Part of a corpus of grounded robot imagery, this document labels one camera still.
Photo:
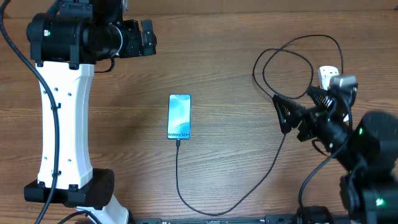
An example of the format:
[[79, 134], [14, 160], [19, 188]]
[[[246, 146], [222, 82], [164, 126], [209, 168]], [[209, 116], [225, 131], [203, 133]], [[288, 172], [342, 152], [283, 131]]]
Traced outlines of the blue Galaxy smartphone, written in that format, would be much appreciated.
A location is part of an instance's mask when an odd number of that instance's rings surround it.
[[169, 96], [168, 139], [190, 139], [191, 105], [191, 95], [174, 94]]

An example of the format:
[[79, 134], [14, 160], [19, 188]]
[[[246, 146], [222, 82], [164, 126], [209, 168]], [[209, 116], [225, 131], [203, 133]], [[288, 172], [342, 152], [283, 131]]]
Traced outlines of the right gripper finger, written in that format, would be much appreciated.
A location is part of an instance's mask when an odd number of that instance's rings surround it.
[[333, 99], [328, 96], [328, 91], [319, 87], [310, 86], [307, 95], [312, 99], [316, 107], [326, 109], [333, 104]]
[[305, 107], [279, 95], [274, 95], [272, 101], [278, 115], [281, 132], [283, 134], [291, 132], [300, 124], [306, 111]]

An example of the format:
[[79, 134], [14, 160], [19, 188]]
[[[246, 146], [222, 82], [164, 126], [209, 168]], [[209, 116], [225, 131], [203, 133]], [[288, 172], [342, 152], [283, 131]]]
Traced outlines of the white power strip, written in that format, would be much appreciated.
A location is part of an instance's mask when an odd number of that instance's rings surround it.
[[318, 69], [318, 79], [320, 83], [320, 88], [328, 90], [330, 85], [330, 80], [332, 77], [338, 76], [339, 71], [336, 67], [325, 65]]

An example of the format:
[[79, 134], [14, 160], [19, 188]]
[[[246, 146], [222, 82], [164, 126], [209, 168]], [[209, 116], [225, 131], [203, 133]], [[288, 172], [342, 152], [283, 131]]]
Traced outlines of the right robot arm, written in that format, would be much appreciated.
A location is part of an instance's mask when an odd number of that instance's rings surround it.
[[307, 90], [313, 108], [274, 95], [283, 134], [298, 129], [297, 138], [320, 141], [329, 159], [336, 159], [347, 174], [340, 179], [340, 197], [351, 220], [358, 223], [397, 223], [397, 118], [370, 111], [353, 127], [351, 107], [357, 86]]

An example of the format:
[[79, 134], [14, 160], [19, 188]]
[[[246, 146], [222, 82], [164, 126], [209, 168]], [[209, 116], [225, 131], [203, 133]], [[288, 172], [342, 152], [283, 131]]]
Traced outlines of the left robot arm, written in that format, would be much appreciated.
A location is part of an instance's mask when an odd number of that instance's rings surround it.
[[43, 146], [28, 202], [61, 203], [94, 223], [132, 223], [113, 194], [114, 172], [94, 168], [88, 150], [88, 106], [95, 64], [154, 55], [150, 20], [124, 20], [127, 1], [57, 1], [27, 26], [30, 57], [43, 82]]

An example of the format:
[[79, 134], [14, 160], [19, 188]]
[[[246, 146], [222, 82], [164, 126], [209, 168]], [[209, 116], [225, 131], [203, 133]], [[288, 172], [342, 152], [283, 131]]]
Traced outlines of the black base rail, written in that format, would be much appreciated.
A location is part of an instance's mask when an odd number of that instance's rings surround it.
[[[90, 218], [83, 218], [85, 214], [78, 214], [75, 223], [94, 223]], [[352, 221], [344, 215], [334, 215], [334, 223], [350, 224]], [[186, 218], [186, 219], [161, 219], [161, 218], [135, 218], [133, 223], [137, 224], [292, 224], [297, 223], [294, 214], [266, 215], [264, 217], [239, 217], [239, 218]]]

